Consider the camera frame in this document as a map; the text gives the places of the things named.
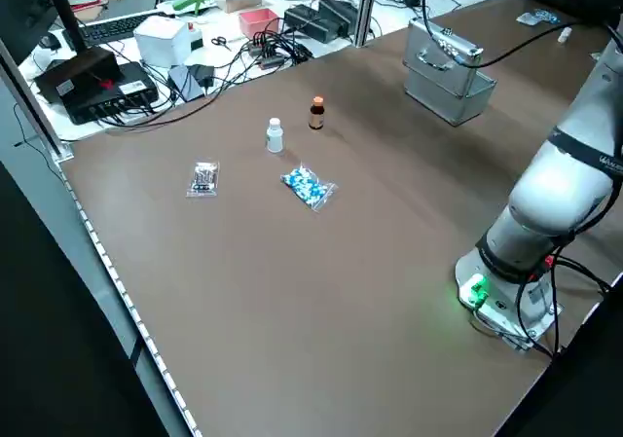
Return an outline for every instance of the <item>small brown bottle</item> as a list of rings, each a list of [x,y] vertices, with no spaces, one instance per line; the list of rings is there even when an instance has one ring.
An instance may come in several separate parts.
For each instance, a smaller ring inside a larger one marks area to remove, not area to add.
[[[310,108],[310,127],[319,130],[324,127],[324,99],[317,96]]]

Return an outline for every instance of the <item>case handle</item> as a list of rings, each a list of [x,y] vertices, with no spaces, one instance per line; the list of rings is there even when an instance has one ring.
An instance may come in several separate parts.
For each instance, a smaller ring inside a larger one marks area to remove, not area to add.
[[[440,72],[446,72],[447,70],[452,69],[451,62],[446,62],[445,64],[435,64],[434,62],[431,62],[428,59],[426,59],[426,50],[420,51],[420,53],[418,54],[418,60],[426,64],[428,67],[432,67],[433,69],[438,70]]]

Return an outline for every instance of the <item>white box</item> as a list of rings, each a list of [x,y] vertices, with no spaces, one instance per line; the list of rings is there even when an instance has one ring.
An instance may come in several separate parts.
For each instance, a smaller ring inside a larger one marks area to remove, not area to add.
[[[142,59],[157,67],[182,65],[191,53],[188,24],[181,20],[152,16],[134,29]]]

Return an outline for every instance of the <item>green object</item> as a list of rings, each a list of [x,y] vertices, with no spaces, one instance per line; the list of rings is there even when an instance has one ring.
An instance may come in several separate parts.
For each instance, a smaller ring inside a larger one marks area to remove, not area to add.
[[[192,6],[193,4],[195,4],[195,15],[198,15],[200,5],[202,4],[202,2],[205,2],[205,1],[209,1],[209,0],[181,0],[173,4],[173,9],[175,11],[182,11],[186,9],[188,6]]]
[[[489,298],[487,292],[487,279],[484,276],[476,278],[474,284],[471,286],[471,295],[469,296],[469,302],[474,303],[474,308],[478,310],[481,308],[485,301]]]

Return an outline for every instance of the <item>green led light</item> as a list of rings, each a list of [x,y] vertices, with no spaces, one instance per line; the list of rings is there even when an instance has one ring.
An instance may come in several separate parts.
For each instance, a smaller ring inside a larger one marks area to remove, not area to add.
[[[487,292],[487,278],[483,275],[476,273],[469,281],[467,281],[466,286],[469,286],[469,303],[473,304],[475,309],[481,308],[487,299],[489,298],[489,293]]]

